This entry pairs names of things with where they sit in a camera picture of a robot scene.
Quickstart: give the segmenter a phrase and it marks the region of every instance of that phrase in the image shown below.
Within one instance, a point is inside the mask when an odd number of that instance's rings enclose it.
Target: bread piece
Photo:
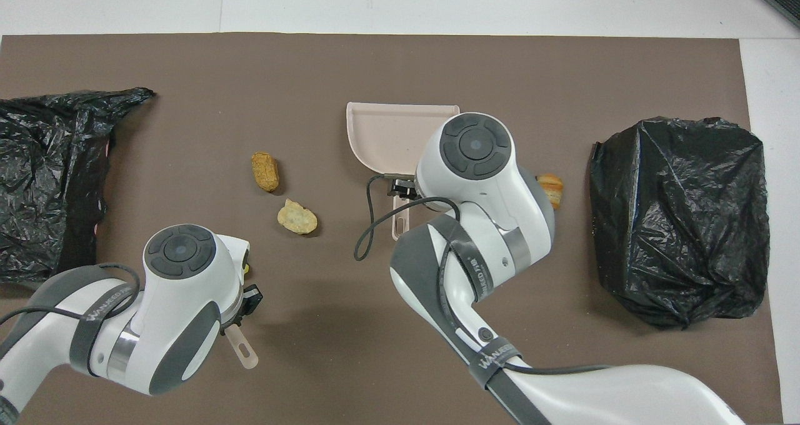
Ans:
[[[564,191],[564,183],[561,178],[553,174],[543,174],[536,177],[536,180],[545,189],[547,198],[551,201],[553,209],[558,209],[561,206],[561,196]]]
[[[309,234],[317,229],[317,216],[289,198],[286,198],[283,208],[277,212],[277,222],[297,234]]]
[[[268,152],[255,152],[251,157],[252,176],[255,183],[264,191],[272,192],[278,188],[278,163]]]

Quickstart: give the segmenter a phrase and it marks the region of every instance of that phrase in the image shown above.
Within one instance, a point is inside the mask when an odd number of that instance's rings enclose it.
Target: black plastic bag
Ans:
[[[719,117],[640,121],[597,143],[589,193],[600,283],[660,328],[754,313],[766,288],[764,153]]]
[[[43,282],[95,263],[109,134],[154,93],[0,100],[0,283]]]

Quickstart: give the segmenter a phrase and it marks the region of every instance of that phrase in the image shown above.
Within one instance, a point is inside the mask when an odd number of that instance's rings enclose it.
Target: round black button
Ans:
[[[488,157],[494,149],[492,135],[483,128],[472,128],[458,140],[458,149],[464,156],[475,161]]]
[[[197,251],[197,243],[191,236],[185,234],[170,237],[164,244],[164,256],[175,263],[183,263],[193,257]]]

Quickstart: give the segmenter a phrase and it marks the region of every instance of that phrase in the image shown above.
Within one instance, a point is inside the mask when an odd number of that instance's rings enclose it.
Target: crumpled plastic bag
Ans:
[[[96,259],[109,134],[154,94],[0,100],[0,283],[43,282]]]
[[[655,117],[597,143],[600,283],[659,328],[751,315],[769,263],[762,141],[719,117]]]

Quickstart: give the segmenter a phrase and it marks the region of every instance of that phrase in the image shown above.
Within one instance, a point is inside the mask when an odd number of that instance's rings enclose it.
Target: brown table surface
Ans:
[[[3,37],[0,98],[134,86],[159,95],[117,129],[98,259],[141,268],[146,240],[177,223],[249,240],[249,281],[265,299],[243,331],[261,362],[244,370],[220,337],[197,376],[160,397],[62,366],[21,424],[511,423],[395,291],[388,225],[369,259],[354,262],[371,172],[348,145],[348,101],[492,114],[511,130],[521,166],[563,178],[551,254],[477,306],[526,362],[671,366],[708,384],[746,422],[781,420],[768,301],[748,319],[657,331],[600,288],[589,227],[595,141],[659,115],[749,126],[737,41]],[[256,151],[277,158],[277,192],[255,185]],[[318,231],[301,237],[278,225],[286,198],[317,213]],[[375,202],[380,211],[391,205],[380,194]],[[2,312],[25,302],[17,289],[3,296]]]

